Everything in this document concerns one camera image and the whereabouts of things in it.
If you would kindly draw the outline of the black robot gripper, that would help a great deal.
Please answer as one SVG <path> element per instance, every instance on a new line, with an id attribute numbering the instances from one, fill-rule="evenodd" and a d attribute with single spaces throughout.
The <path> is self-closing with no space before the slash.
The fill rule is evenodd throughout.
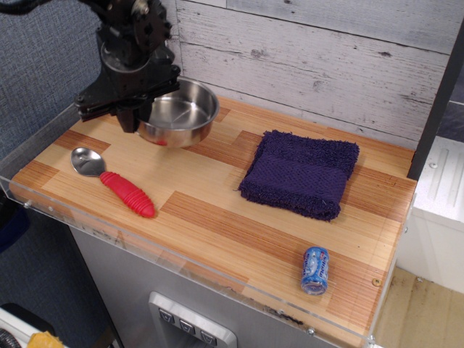
<path id="1" fill-rule="evenodd" d="M 125 133 L 135 133 L 139 123 L 151 117 L 153 100 L 180 88 L 181 69 L 162 36 L 154 51 L 142 54 L 133 65 L 125 65 L 103 38 L 97 38 L 101 70 L 98 78 L 75 97 L 82 121 L 106 114 L 116 115 Z"/>

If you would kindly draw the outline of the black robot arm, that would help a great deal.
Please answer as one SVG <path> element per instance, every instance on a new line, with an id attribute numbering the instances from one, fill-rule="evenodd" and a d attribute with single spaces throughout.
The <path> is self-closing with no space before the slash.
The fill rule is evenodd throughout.
<path id="1" fill-rule="evenodd" d="M 115 116 L 134 133 L 152 112 L 152 102 L 179 88 L 181 73 L 165 43 L 172 25 L 160 1 L 87 1 L 101 23 L 96 30 L 101 69 L 75 97 L 82 121 Z"/>

